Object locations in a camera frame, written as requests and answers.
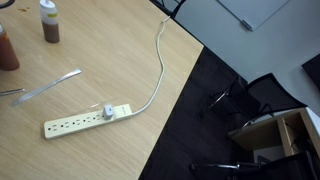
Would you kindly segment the white plug adapter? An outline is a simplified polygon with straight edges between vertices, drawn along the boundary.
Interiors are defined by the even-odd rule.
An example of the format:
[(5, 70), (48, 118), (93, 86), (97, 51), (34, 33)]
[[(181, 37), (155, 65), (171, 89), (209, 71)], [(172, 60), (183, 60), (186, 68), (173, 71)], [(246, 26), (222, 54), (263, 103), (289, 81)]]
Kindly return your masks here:
[(104, 108), (103, 108), (103, 117), (105, 120), (110, 120), (113, 116), (113, 107), (108, 104), (108, 105), (105, 105)]

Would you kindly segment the black office chair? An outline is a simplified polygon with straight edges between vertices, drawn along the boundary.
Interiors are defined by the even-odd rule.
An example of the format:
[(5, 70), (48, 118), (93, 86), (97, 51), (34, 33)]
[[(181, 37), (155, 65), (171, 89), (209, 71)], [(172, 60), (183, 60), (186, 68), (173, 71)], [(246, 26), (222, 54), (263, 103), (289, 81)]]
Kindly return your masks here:
[(237, 76), (223, 91), (210, 95), (216, 99), (200, 115), (204, 116), (222, 99), (227, 99), (235, 108), (235, 114), (248, 119), (244, 127), (264, 116), (276, 112), (305, 108), (306, 104), (293, 97), (276, 79), (273, 73), (263, 75), (247, 85)]
[(317, 160), (308, 151), (274, 161), (258, 156), (256, 163), (192, 163), (190, 170), (193, 174), (213, 170), (218, 175), (223, 175), (223, 180), (320, 180)]
[(156, 7), (171, 18), (175, 18), (186, 0), (150, 0)]

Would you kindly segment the beige power strip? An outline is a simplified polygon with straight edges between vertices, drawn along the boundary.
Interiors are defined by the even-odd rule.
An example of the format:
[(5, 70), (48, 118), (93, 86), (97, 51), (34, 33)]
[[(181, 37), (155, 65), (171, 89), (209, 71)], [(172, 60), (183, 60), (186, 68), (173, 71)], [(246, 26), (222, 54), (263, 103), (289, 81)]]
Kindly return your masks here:
[(104, 119), (102, 109), (90, 113), (47, 121), (44, 123), (45, 138), (53, 139), (60, 136), (76, 133), (93, 127), (117, 122), (132, 115), (131, 107), (129, 104), (112, 107), (113, 116), (110, 120)]

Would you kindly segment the silver metal knife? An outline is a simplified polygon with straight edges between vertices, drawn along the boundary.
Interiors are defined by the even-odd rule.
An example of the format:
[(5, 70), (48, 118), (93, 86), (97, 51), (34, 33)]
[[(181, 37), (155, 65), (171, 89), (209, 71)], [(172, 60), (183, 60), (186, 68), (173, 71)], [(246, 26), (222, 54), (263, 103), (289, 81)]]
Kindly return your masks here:
[(60, 83), (60, 82), (62, 82), (62, 81), (64, 81), (64, 80), (67, 80), (67, 79), (69, 79), (69, 78), (71, 78), (71, 77), (73, 77), (73, 76), (76, 76), (76, 75), (80, 74), (81, 72), (82, 72), (82, 71), (81, 71), (80, 69), (75, 69), (75, 70), (67, 73), (66, 75), (58, 78), (57, 80), (54, 80), (53, 82), (50, 82), (50, 83), (47, 84), (47, 85), (41, 86), (41, 87), (39, 87), (39, 88), (36, 88), (36, 89), (34, 89), (34, 90), (32, 90), (32, 91), (30, 91), (30, 92), (22, 95), (22, 96), (19, 97), (18, 99), (14, 100), (14, 101), (12, 102), (12, 106), (16, 106), (16, 105), (18, 105), (18, 104), (20, 104), (20, 103), (23, 103), (23, 102), (31, 99), (32, 97), (34, 97), (34, 96), (36, 96), (36, 95), (44, 92), (45, 90), (51, 88), (52, 86), (54, 86), (54, 85), (56, 85), (56, 84), (58, 84), (58, 83)]

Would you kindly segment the white-capped brown sauce bottle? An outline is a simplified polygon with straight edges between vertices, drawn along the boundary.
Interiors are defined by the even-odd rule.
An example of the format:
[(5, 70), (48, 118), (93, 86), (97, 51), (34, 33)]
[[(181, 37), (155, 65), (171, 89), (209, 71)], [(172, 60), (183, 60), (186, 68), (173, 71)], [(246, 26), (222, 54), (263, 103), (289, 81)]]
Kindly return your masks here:
[(45, 40), (49, 43), (58, 43), (60, 35), (56, 5), (51, 0), (40, 0), (39, 7)]

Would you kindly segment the wooden console shelf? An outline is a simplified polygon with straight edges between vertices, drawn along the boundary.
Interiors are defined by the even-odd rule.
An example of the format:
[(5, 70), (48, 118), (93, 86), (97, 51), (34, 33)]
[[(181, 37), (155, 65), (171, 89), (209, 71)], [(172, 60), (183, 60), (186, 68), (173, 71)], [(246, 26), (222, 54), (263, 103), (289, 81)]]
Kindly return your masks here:
[(286, 156), (297, 154), (294, 141), (306, 136), (320, 156), (320, 117), (310, 108), (294, 109), (231, 131), (228, 136), (246, 150), (282, 146)]

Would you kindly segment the red sauce bottle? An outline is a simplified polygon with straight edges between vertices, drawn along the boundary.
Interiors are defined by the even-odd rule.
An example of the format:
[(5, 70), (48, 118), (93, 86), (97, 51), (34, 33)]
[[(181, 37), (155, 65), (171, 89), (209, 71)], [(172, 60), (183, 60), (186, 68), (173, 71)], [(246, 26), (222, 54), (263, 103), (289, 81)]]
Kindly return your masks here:
[(0, 69), (13, 71), (20, 67), (20, 63), (14, 52), (9, 36), (0, 24)]

